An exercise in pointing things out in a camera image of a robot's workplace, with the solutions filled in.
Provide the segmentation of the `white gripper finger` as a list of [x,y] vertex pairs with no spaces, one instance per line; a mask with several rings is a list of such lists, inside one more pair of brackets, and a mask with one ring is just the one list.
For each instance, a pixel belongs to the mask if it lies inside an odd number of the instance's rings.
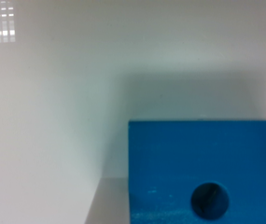
[[127,178],[99,181],[85,224],[130,224]]

